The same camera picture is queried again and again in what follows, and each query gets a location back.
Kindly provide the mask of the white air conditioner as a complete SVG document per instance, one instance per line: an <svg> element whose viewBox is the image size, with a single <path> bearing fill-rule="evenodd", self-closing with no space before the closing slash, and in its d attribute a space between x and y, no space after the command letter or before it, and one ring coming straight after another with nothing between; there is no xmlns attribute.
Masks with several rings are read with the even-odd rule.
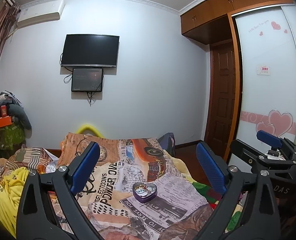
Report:
<svg viewBox="0 0 296 240"><path fill-rule="evenodd" d="M61 18L64 7L64 1L58 0L21 9L17 27L24 28L34 24L58 21Z"/></svg>

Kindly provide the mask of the small black wall monitor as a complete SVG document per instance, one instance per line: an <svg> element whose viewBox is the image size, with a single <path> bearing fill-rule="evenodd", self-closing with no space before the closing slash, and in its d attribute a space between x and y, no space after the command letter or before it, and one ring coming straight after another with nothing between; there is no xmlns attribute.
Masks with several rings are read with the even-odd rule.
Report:
<svg viewBox="0 0 296 240"><path fill-rule="evenodd" d="M102 68L73 68L72 92L102 92Z"/></svg>

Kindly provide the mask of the green fabric bin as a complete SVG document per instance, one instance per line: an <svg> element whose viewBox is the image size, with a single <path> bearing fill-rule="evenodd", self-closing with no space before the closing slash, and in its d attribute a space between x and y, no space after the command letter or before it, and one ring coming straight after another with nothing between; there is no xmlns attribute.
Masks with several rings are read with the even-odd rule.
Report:
<svg viewBox="0 0 296 240"><path fill-rule="evenodd" d="M0 128L0 150L13 150L15 145L25 141L25 132L20 124Z"/></svg>

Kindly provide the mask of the yellow curved headrest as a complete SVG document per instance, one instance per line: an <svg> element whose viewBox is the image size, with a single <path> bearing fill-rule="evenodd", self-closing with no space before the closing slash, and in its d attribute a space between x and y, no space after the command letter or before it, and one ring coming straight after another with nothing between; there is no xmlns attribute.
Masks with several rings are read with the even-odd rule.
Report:
<svg viewBox="0 0 296 240"><path fill-rule="evenodd" d="M102 133L96 129L94 126L90 125L90 124L83 124L81 125L77 130L76 130L76 134L84 134L84 132L89 131L93 136L99 137L99 138L103 138Z"/></svg>

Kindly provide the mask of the newspaper print bedspread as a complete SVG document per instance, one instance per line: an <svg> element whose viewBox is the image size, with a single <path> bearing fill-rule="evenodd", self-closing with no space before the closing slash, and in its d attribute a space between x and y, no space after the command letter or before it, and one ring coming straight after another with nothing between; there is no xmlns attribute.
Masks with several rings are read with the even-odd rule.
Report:
<svg viewBox="0 0 296 240"><path fill-rule="evenodd" d="M68 166L91 142L100 156L76 200L104 239L193 239L220 195L196 182L174 157L175 137L110 140L68 134L45 171Z"/></svg>

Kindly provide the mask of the grey clothes pile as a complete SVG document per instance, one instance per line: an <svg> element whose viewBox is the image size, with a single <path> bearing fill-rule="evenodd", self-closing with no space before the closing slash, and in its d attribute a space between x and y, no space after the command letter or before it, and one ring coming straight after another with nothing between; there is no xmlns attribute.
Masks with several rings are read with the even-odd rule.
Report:
<svg viewBox="0 0 296 240"><path fill-rule="evenodd" d="M21 124L23 129L31 130L32 125L25 113L23 104L7 90L0 93L0 117L10 116L12 124Z"/></svg>

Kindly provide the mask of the large black wall television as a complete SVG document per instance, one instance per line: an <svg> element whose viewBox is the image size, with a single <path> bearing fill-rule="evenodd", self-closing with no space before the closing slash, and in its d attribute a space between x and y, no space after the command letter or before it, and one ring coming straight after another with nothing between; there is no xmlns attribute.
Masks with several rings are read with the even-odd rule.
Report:
<svg viewBox="0 0 296 240"><path fill-rule="evenodd" d="M117 66L119 36L99 34L66 35L62 67L111 67Z"/></svg>

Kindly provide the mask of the colourful fleece blanket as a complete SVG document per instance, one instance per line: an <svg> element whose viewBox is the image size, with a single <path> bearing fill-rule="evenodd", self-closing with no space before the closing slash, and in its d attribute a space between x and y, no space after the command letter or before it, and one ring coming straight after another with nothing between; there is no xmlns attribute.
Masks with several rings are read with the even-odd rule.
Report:
<svg viewBox="0 0 296 240"><path fill-rule="evenodd" d="M221 197L211 187L196 158L196 146L177 148L172 159L175 167L195 190L207 200L205 207L200 207L188 218L172 226L167 236L174 239L193 239L210 218Z"/></svg>

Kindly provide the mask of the purple heart-shaped tin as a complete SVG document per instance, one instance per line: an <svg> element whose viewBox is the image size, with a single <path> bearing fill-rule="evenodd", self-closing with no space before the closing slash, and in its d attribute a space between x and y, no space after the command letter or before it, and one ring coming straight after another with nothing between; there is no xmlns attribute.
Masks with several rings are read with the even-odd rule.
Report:
<svg viewBox="0 0 296 240"><path fill-rule="evenodd" d="M158 188L154 183L135 183L132 192L135 199L144 204L157 196Z"/></svg>

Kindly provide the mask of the orange box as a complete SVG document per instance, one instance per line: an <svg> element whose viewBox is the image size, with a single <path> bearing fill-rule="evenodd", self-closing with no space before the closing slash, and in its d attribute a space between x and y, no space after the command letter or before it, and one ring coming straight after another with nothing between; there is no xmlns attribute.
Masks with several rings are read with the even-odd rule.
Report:
<svg viewBox="0 0 296 240"><path fill-rule="evenodd" d="M12 119L10 116L0 117L0 128L9 126L12 124Z"/></svg>

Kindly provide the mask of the dark blue bag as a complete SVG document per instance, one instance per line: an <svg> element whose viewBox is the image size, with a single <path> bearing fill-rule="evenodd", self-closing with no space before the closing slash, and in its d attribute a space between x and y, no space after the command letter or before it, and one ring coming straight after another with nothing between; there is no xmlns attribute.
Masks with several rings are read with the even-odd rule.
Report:
<svg viewBox="0 0 296 240"><path fill-rule="evenodd" d="M157 139L163 150L166 150L172 157L176 155L175 136L173 133L166 133Z"/></svg>

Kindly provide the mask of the brown wooden door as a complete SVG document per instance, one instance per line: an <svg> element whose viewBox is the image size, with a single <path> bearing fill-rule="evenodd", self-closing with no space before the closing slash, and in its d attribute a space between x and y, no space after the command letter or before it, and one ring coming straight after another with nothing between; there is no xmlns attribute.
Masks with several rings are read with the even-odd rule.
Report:
<svg viewBox="0 0 296 240"><path fill-rule="evenodd" d="M210 95L204 141L224 160L235 103L235 57L232 40L210 46Z"/></svg>

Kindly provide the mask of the wooden upper cabinets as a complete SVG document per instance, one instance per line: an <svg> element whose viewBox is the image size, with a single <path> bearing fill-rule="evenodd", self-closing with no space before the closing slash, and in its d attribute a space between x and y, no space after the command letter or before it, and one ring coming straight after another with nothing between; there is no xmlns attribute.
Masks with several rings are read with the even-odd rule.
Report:
<svg viewBox="0 0 296 240"><path fill-rule="evenodd" d="M292 0L205 0L181 16L184 37L213 44L232 38L229 14Z"/></svg>

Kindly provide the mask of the white wardrobe sliding door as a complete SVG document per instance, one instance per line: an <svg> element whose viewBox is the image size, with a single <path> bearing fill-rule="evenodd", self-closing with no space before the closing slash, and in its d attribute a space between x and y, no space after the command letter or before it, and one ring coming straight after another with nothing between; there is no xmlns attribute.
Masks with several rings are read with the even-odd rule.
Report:
<svg viewBox="0 0 296 240"><path fill-rule="evenodd" d="M296 6L235 16L241 49L242 102L237 139L267 153L260 130L296 142Z"/></svg>

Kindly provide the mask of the yellow garment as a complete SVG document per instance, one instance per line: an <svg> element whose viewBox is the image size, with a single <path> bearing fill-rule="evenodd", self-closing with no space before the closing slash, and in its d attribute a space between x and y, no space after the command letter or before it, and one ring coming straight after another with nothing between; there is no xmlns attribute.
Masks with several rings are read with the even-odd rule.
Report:
<svg viewBox="0 0 296 240"><path fill-rule="evenodd" d="M18 207L28 175L29 170L20 167L0 181L0 222L14 238L16 238Z"/></svg>

